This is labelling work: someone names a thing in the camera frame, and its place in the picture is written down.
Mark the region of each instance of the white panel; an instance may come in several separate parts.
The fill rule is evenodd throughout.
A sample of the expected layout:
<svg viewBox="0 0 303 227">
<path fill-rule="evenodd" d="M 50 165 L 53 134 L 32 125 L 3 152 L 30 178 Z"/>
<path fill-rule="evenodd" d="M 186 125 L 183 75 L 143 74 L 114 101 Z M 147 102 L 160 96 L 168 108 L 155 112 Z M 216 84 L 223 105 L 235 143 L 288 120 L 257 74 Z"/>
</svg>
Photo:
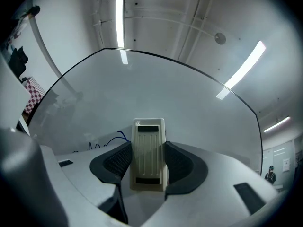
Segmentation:
<svg viewBox="0 0 303 227">
<path fill-rule="evenodd" d="M 91 139 L 105 145 L 122 136 L 119 130 L 130 139 L 134 118 L 161 117 L 166 140 L 230 155 L 260 171 L 257 120 L 241 100 L 233 94 L 216 98 L 222 86 L 188 67 L 143 53 L 126 54 L 128 65 L 119 50 L 103 50 L 67 73 L 79 98 L 57 83 L 54 90 L 63 95 L 54 99 L 49 94 L 41 101 L 29 126 L 31 135 L 55 154 L 66 154 L 87 150 Z"/>
<path fill-rule="evenodd" d="M 104 224 L 103 226 L 126 226 L 98 209 L 90 202 L 89 196 L 83 196 L 83 194 L 79 192 L 78 186 L 74 186 L 66 177 L 62 168 L 60 168 L 52 149 L 47 146 L 41 146 L 40 148 L 47 175 L 52 183 L 53 190 L 60 199 L 60 203 L 65 210 L 69 226 L 83 227 L 87 225 L 99 227 L 101 223 Z"/>
<path fill-rule="evenodd" d="M 241 183 L 247 183 L 265 203 L 276 197 L 277 192 L 272 185 L 241 162 L 195 147 L 176 145 L 202 158 L 207 164 L 208 175 L 191 193 L 168 195 L 164 204 L 143 227 L 232 226 L 250 216 L 234 188 L 234 185 Z"/>
<path fill-rule="evenodd" d="M 139 131 L 140 127 L 156 126 L 156 131 Z M 130 188 L 142 191 L 164 191 L 167 186 L 167 167 L 163 144 L 166 141 L 164 119 L 134 119 L 132 127 L 133 158 Z M 158 179 L 157 184 L 140 184 L 137 179 Z"/>
<path fill-rule="evenodd" d="M 0 127 L 15 128 L 30 99 L 30 93 L 16 78 L 0 53 Z"/>
<path fill-rule="evenodd" d="M 116 186 L 114 184 L 103 183 L 93 175 L 89 168 L 90 163 L 97 156 L 100 156 L 117 146 L 119 145 L 113 144 L 111 147 L 102 147 L 94 151 L 85 151 L 81 154 L 77 154 L 75 152 L 73 154 L 60 155 L 56 157 L 58 162 L 65 160 L 73 162 L 73 164 L 62 167 L 61 170 L 73 186 L 94 206 L 100 206 L 109 197 L 113 196 Z"/>
</svg>

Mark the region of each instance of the black vent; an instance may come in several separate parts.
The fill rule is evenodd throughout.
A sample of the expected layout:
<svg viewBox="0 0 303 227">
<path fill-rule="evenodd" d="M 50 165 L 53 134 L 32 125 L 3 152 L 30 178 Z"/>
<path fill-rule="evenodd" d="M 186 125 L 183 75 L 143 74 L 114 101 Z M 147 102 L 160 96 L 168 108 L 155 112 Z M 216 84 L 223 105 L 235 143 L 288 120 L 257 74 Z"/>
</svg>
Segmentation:
<svg viewBox="0 0 303 227">
<path fill-rule="evenodd" d="M 234 188 L 242 198 L 250 214 L 254 214 L 265 205 L 264 201 L 247 183 L 234 185 Z"/>
<path fill-rule="evenodd" d="M 73 162 L 70 161 L 70 160 L 65 160 L 65 161 L 60 161 L 60 162 L 59 162 L 59 165 L 60 165 L 61 167 L 68 166 L 68 165 L 70 165 L 70 164 L 73 164 Z"/>
<path fill-rule="evenodd" d="M 208 168 L 206 163 L 196 155 L 166 141 L 165 162 L 169 169 L 169 185 L 167 195 L 186 194 L 200 186 L 206 179 Z"/>
<path fill-rule="evenodd" d="M 103 165 L 105 169 L 118 175 L 122 179 L 131 161 L 132 161 L 132 148 L 125 147 L 119 152 L 116 152 L 114 155 L 108 157 L 104 161 Z"/>
</svg>

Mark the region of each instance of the fluorescent light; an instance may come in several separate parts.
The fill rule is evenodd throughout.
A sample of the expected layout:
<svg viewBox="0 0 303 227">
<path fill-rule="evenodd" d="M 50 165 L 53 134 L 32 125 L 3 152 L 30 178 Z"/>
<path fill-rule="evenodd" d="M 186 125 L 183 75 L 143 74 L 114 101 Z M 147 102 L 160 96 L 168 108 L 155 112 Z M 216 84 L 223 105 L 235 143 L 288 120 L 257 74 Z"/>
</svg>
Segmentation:
<svg viewBox="0 0 303 227">
<path fill-rule="evenodd" d="M 116 0 L 116 30 L 118 47 L 124 48 L 124 0 Z"/>
<path fill-rule="evenodd" d="M 276 123 L 274 126 L 271 126 L 270 128 L 264 130 L 264 132 L 267 132 L 267 131 L 269 131 L 269 130 L 272 130 L 273 128 L 275 128 L 275 127 L 281 125 L 282 123 L 286 122 L 286 121 L 289 120 L 289 119 L 290 119 L 290 117 L 288 116 L 288 117 L 286 117 L 285 119 L 283 119 L 282 121 L 280 121 L 279 123 Z"/>
<path fill-rule="evenodd" d="M 249 55 L 249 57 L 246 59 L 246 61 L 241 65 L 241 67 L 237 70 L 237 72 L 225 83 L 225 86 L 231 89 L 233 86 L 235 86 L 245 75 L 249 70 L 256 64 L 258 59 L 261 57 L 263 52 L 265 51 L 266 47 L 262 43 L 262 41 L 259 41 L 255 49 L 252 51 L 252 53 Z M 224 99 L 228 94 L 229 90 L 226 88 L 223 88 L 222 91 L 217 95 L 217 98 Z"/>
<path fill-rule="evenodd" d="M 278 149 L 278 150 L 275 150 L 274 152 L 277 152 L 277 151 L 281 151 L 283 149 L 286 149 L 286 147 L 282 148 L 282 149 Z"/>
<path fill-rule="evenodd" d="M 284 153 L 285 153 L 285 151 L 284 151 L 284 152 L 282 152 L 282 153 L 276 154 L 276 155 L 274 155 L 274 156 L 278 156 L 278 155 L 281 155 L 281 154 L 284 154 Z"/>
<path fill-rule="evenodd" d="M 128 65 L 127 55 L 125 50 L 120 50 L 121 60 L 124 65 Z"/>
</svg>

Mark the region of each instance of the curved edge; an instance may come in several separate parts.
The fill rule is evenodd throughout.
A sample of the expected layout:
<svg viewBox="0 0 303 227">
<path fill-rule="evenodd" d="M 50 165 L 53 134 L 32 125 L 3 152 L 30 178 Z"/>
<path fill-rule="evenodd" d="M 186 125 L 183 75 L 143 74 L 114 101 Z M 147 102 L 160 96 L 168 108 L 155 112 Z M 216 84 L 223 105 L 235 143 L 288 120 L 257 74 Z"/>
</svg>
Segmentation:
<svg viewBox="0 0 303 227">
<path fill-rule="evenodd" d="M 208 174 L 206 163 L 170 141 L 166 141 L 163 146 L 170 183 L 165 191 L 165 199 L 167 195 L 187 194 L 199 187 Z"/>
<path fill-rule="evenodd" d="M 260 140 L 261 140 L 261 155 L 262 155 L 262 152 L 263 152 L 263 143 L 262 143 L 262 136 L 261 136 L 261 129 L 260 129 L 260 124 L 259 124 L 259 120 L 258 120 L 258 116 L 256 114 L 256 112 L 241 98 L 239 97 L 234 91 L 232 91 L 231 89 L 229 89 L 228 87 L 226 87 L 223 83 L 221 83 L 220 81 L 218 81 L 217 79 L 215 79 L 214 77 L 206 74 L 205 72 L 197 69 L 197 68 L 194 68 L 192 66 L 189 66 L 185 63 L 182 63 L 182 62 L 179 62 L 179 61 L 176 61 L 174 59 L 171 59 L 171 58 L 168 58 L 168 57 L 165 57 L 165 56 L 162 56 L 162 55 L 157 55 L 157 54 L 153 54 L 153 53 L 149 53 L 149 52 L 143 52 L 143 51 L 137 51 L 137 50 L 131 50 L 131 49 L 124 49 L 124 48 L 103 48 L 101 50 L 98 50 L 96 51 L 95 53 L 85 57 L 83 60 L 81 60 L 80 62 L 78 62 L 76 65 L 74 65 L 73 67 L 71 67 L 69 70 L 67 70 L 60 78 L 58 78 L 58 80 L 56 80 L 56 82 L 47 90 L 47 92 L 44 94 L 43 98 L 40 100 L 39 104 L 42 102 L 42 100 L 45 98 L 45 96 L 47 95 L 47 93 L 53 88 L 53 86 L 62 78 L 64 77 L 70 70 L 72 70 L 75 66 L 79 65 L 82 61 L 86 60 L 87 58 L 93 56 L 94 54 L 97 54 L 103 50 L 125 50 L 125 51 L 132 51 L 132 52 L 137 52 L 137 53 L 142 53 L 142 54 L 147 54 L 147 55 L 151 55 L 151 56 L 156 56 L 156 57 L 160 57 L 160 58 L 163 58 L 163 59 L 166 59 L 166 60 L 169 60 L 169 61 L 173 61 L 175 63 L 178 63 L 178 64 L 181 64 L 183 66 L 186 66 L 192 70 L 195 70 L 196 72 L 199 72 L 201 73 L 202 75 L 210 78 L 211 80 L 219 83 L 221 86 L 223 86 L 224 88 L 226 88 L 227 90 L 229 90 L 232 94 L 234 94 L 238 99 L 240 99 L 252 112 L 253 114 L 255 115 L 256 119 L 257 119 L 257 123 L 258 123 L 258 127 L 259 127 L 259 133 L 260 133 Z M 31 114 L 29 115 L 28 119 L 27 119 L 27 125 L 29 126 L 32 118 L 33 118 L 33 114 L 35 113 L 35 111 L 37 110 L 39 105 L 35 105 L 35 107 L 33 108 Z M 262 167 L 263 167 L 263 158 L 261 157 L 261 171 L 260 171 L 260 175 L 262 174 Z"/>
<path fill-rule="evenodd" d="M 126 170 L 132 161 L 132 144 L 126 142 L 121 146 L 95 157 L 90 171 L 103 183 L 120 186 Z"/>
<path fill-rule="evenodd" d="M 121 193 L 121 180 L 132 161 L 132 144 L 126 142 L 121 146 L 95 157 L 89 165 L 90 171 L 103 183 L 116 185 L 114 195 L 98 208 L 111 217 L 128 223 Z"/>
</svg>

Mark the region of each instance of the black pad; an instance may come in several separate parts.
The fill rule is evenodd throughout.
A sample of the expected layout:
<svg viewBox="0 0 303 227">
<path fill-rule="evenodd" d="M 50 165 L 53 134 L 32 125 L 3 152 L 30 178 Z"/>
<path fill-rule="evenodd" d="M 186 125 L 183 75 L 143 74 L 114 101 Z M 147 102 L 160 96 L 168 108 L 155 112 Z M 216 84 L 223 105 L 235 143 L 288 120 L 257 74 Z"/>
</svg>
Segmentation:
<svg viewBox="0 0 303 227">
<path fill-rule="evenodd" d="M 123 145 L 94 158 L 90 170 L 103 183 L 117 185 L 115 194 L 99 206 L 99 209 L 117 220 L 128 223 L 121 195 L 121 180 L 132 161 L 132 144 Z"/>
<path fill-rule="evenodd" d="M 159 132 L 158 126 L 138 126 L 138 132 Z"/>
<path fill-rule="evenodd" d="M 70 164 L 73 164 L 73 162 L 70 161 L 70 160 L 60 161 L 60 162 L 58 162 L 58 163 L 59 163 L 59 166 L 60 166 L 60 167 L 64 167 L 64 166 L 68 166 L 68 165 L 70 165 Z"/>
<path fill-rule="evenodd" d="M 247 183 L 234 185 L 234 188 L 242 198 L 250 214 L 254 214 L 265 205 L 265 202 Z"/>
<path fill-rule="evenodd" d="M 163 146 L 170 183 L 166 188 L 166 196 L 190 193 L 204 182 L 208 167 L 200 157 L 170 141 L 166 141 Z"/>
</svg>

